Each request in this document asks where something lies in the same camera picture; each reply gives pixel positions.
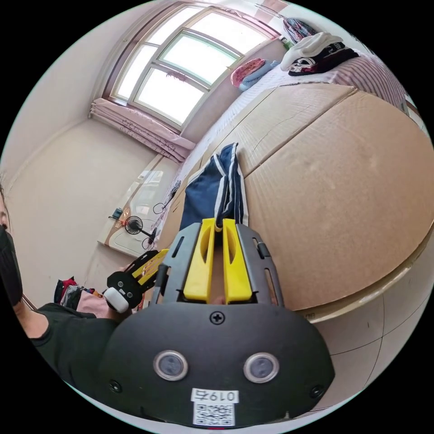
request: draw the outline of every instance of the window pane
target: window pane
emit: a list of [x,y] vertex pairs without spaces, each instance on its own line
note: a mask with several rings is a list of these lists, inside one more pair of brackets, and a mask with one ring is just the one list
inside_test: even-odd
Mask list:
[[193,24],[191,29],[212,36],[243,54],[268,39],[241,21],[214,12]]
[[118,90],[115,95],[122,98],[128,99],[131,96],[132,90],[140,77],[140,74],[145,69],[151,57],[156,52],[157,47],[151,45],[142,45],[135,58],[131,62],[130,66],[127,68],[127,73],[123,76],[120,85],[118,85]]
[[201,39],[181,36],[161,59],[212,85],[237,58]]
[[165,72],[152,68],[137,99],[181,125],[201,99],[203,92]]
[[184,8],[181,9],[177,14],[169,18],[165,23],[163,23],[160,28],[155,31],[155,33],[146,41],[153,44],[161,45],[179,26],[184,24],[188,19],[192,18],[201,9],[199,8]]

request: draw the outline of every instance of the label sticker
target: label sticker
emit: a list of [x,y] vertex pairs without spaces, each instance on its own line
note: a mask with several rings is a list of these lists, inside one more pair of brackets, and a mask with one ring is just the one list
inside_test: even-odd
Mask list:
[[235,426],[234,404],[199,404],[194,402],[193,424],[201,426]]
[[238,404],[237,390],[192,389],[191,401],[199,404]]

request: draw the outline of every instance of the navy blue pants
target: navy blue pants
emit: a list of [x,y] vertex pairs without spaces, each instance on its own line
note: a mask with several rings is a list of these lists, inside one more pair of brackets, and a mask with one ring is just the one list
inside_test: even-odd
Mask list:
[[237,146],[238,143],[232,143],[213,154],[190,178],[179,230],[204,218],[215,218],[217,229],[222,228],[224,218],[248,225],[244,177],[236,157]]

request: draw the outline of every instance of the black t-shirt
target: black t-shirt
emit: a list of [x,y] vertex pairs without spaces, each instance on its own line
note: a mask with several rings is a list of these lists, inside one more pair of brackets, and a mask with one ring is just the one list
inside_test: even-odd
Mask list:
[[48,319],[48,329],[40,338],[31,339],[36,349],[62,380],[96,397],[98,364],[118,323],[55,303],[37,312]]

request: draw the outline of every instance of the striped bedsheet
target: striped bedsheet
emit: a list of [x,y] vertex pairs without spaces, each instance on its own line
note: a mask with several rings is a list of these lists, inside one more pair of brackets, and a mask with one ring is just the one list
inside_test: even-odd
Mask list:
[[[183,181],[194,165],[199,161],[211,142],[234,119],[234,117],[252,102],[264,90],[279,86],[297,85],[301,83],[331,83],[336,85],[354,86],[359,90],[373,94],[402,110],[402,103],[406,91],[389,70],[389,68],[375,55],[365,54],[354,50],[359,57],[350,59],[338,67],[324,73],[304,76],[290,76],[279,67],[265,74],[254,86],[243,92],[221,115],[219,120],[208,130],[201,141],[191,151],[185,162],[179,167],[173,183],[164,199],[166,203],[170,191],[177,181]],[[161,230],[166,219],[167,211],[161,214],[154,227]]]

